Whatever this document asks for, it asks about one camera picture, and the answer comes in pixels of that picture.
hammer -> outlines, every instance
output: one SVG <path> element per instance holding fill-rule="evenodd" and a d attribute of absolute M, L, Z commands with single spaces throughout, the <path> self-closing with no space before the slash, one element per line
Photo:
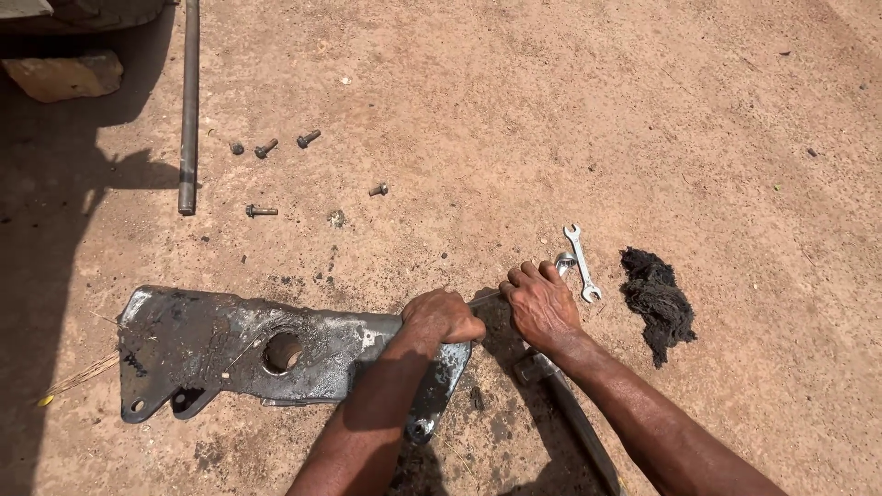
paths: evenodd
<path fill-rule="evenodd" d="M 609 496 L 627 496 L 624 484 L 618 478 L 616 465 L 609 459 L 609 454 L 597 437 L 597 432 L 588 421 L 585 411 L 579 406 L 579 401 L 576 400 L 576 396 L 573 395 L 572 389 L 567 385 L 564 374 L 557 365 L 551 363 L 551 360 L 542 353 L 537 352 L 515 364 L 514 375 L 523 386 L 538 382 L 551 391 L 557 407 L 564 412 L 564 417 L 569 421 L 570 427 L 579 438 L 582 447 L 585 448 L 588 459 L 594 467 L 594 473 L 601 480 L 605 492 Z"/>

dirt ground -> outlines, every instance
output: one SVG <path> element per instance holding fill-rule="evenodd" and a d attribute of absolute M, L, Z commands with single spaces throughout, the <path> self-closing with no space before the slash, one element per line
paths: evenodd
<path fill-rule="evenodd" d="M 882 4 L 204 3 L 190 218 L 176 213 L 183 22 L 169 6 L 70 41 L 119 53 L 107 97 L 41 105 L 0 82 L 5 493 L 292 480 L 330 406 L 222 394 L 186 422 L 165 408 L 127 425 L 116 369 L 34 406 L 114 349 L 105 318 L 140 284 L 398 312 L 554 257 L 575 222 L 604 289 L 580 304 L 585 329 L 616 357 L 786 491 L 882 494 Z M 228 150 L 273 137 L 265 161 Z M 382 180 L 389 195 L 369 198 Z M 280 215 L 248 219 L 250 203 Z M 697 315 L 699 340 L 660 370 L 617 291 L 628 245 L 674 266 Z M 491 351 L 475 349 L 393 492 L 592 492 L 559 415 Z M 630 493 L 654 493 L 580 400 Z"/>

hand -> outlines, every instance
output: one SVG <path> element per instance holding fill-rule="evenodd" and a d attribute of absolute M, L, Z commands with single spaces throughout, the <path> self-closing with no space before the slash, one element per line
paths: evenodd
<path fill-rule="evenodd" d="M 460 293 L 435 289 L 412 299 L 401 311 L 405 326 L 438 333 L 441 342 L 481 340 L 484 323 L 472 315 Z"/>
<path fill-rule="evenodd" d="M 512 305 L 512 326 L 534 348 L 546 355 L 565 348 L 573 337 L 585 336 L 579 309 L 570 289 L 549 261 L 520 264 L 499 283 L 499 292 Z"/>

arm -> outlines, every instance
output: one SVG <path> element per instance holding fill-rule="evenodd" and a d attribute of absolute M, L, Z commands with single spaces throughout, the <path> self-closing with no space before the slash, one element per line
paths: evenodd
<path fill-rule="evenodd" d="M 438 347 L 484 336 L 462 297 L 441 289 L 415 298 L 401 317 L 401 330 L 331 415 L 288 496 L 385 492 L 407 412 Z"/>
<path fill-rule="evenodd" d="M 582 331 L 570 290 L 550 262 L 524 262 L 499 290 L 512 324 L 561 368 L 609 420 L 662 495 L 786 496 Z"/>

hammer head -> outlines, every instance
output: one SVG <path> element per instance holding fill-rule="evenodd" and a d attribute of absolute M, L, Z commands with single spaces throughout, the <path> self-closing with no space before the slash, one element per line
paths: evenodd
<path fill-rule="evenodd" d="M 557 365 L 551 363 L 542 353 L 529 355 L 514 365 L 514 376 L 523 386 L 533 384 L 560 372 Z"/>

